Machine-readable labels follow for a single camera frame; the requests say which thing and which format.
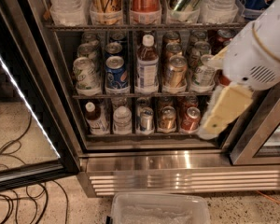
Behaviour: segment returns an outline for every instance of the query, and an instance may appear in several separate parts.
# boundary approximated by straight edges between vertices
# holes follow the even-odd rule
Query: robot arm
[[[215,56],[216,67],[218,61],[222,61],[223,74],[231,84],[215,89],[198,131],[202,139],[217,137],[244,113],[253,102],[253,91],[267,90],[280,82],[280,0],[250,22],[225,52]]]

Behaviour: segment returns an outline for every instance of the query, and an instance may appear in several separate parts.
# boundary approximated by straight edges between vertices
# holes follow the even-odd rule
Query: white bottle cap
[[[152,47],[154,44],[153,35],[143,35],[142,44],[146,47]]]
[[[93,112],[95,110],[95,105],[93,102],[88,102],[86,103],[85,108],[88,112]]]

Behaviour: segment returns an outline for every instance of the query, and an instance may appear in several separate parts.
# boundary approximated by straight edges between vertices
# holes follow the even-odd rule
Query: metal shelf
[[[85,31],[95,31],[95,32],[106,32],[106,31],[139,31],[139,30],[218,30],[218,29],[243,29],[246,23],[227,23],[227,24],[151,24],[151,25],[112,25],[112,26],[99,26],[99,25],[87,25],[87,26],[57,26],[54,23],[47,22],[46,27],[53,32],[85,32]]]

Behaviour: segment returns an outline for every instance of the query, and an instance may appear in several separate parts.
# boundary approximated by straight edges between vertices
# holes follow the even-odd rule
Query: floor
[[[69,199],[69,224],[103,224],[105,218],[111,213],[112,197],[87,198],[81,189],[77,179],[67,177],[58,180],[64,187]],[[53,182],[47,183],[49,204],[45,215],[39,222],[41,224],[65,223],[66,199],[62,190]],[[19,196],[27,197],[25,188],[15,189]],[[40,193],[39,186],[29,188],[31,195]],[[270,191],[275,199],[280,200],[280,191]],[[15,194],[8,191],[8,196]],[[280,205],[273,203],[256,192],[227,192],[227,193],[200,193],[194,194],[204,197],[208,203],[212,224],[253,223],[253,224],[280,224]],[[39,217],[45,202],[43,195],[38,202]],[[7,213],[7,202],[0,201],[0,221]],[[30,223],[35,214],[35,205],[28,200],[20,201],[18,223]],[[6,223],[16,223],[15,210]]]

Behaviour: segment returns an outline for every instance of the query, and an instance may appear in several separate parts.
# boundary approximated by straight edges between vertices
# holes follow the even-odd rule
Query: metal vent grille
[[[251,69],[251,76],[258,82],[267,83],[274,81],[275,73],[264,66],[254,66]]]

